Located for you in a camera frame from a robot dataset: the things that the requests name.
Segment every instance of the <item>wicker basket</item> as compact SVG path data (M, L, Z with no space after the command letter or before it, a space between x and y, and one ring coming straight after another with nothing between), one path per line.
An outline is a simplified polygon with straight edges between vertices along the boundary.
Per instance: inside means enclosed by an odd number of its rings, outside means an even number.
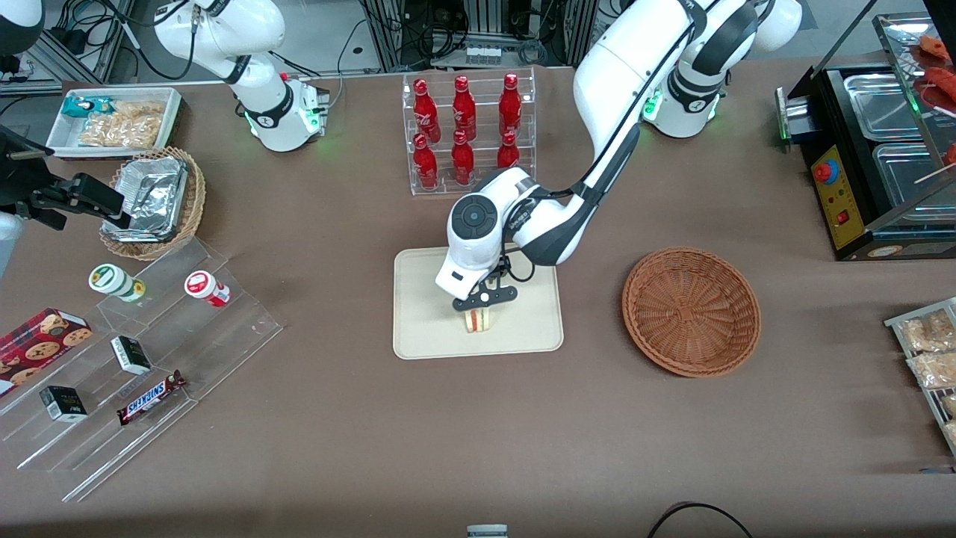
M621 307L641 351L688 377L734 370L760 338L760 308L747 280L696 249L664 249L638 262L624 283Z
M150 151L143 155L137 155L134 159L159 159L162 157L176 157L181 159L189 166L189 176L186 179L186 191L183 197L183 208L180 212L179 222L177 223L177 232L172 239L165 243L120 243L107 238L102 232L99 233L99 239L106 245L106 248L113 254L125 258L135 258L140 261L152 261L162 256L166 251L182 241L188 240L196 234L199 228L199 221L203 218L203 204L206 203L206 179L203 177L203 171L196 166L196 161L188 153L176 147L164 147L156 151ZM120 179L120 171L113 174L113 181L110 187L115 187Z

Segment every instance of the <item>black circular button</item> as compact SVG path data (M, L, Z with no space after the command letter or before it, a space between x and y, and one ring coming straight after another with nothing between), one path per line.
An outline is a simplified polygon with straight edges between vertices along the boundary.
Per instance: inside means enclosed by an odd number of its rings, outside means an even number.
M451 229L462 239L488 235L498 222L498 211L487 196L469 194L451 209Z

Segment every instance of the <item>red emergency stop button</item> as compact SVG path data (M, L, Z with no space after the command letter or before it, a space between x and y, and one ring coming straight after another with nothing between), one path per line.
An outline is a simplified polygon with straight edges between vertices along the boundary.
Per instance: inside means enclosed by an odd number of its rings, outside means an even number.
M839 165L833 159L827 159L814 167L814 179L823 185L832 185L838 174Z

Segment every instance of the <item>red switch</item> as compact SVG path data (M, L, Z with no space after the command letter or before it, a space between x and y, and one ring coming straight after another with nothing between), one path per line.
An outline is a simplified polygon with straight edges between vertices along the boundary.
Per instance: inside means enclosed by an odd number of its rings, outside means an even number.
M826 163L820 163L814 168L814 179L820 183L825 182L830 179L830 176L833 174L833 170L830 168L830 165Z

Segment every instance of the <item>beige tray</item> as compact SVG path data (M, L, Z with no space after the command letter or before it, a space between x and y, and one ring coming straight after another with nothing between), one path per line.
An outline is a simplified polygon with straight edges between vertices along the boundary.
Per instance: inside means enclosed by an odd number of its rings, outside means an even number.
M392 349L404 360L554 351L564 342L557 273L538 267L529 282L505 278L518 298L491 307L491 328L468 334L465 315L451 307L452 297L435 284L447 247L414 249L395 256ZM511 255L514 274L523 277L531 263Z

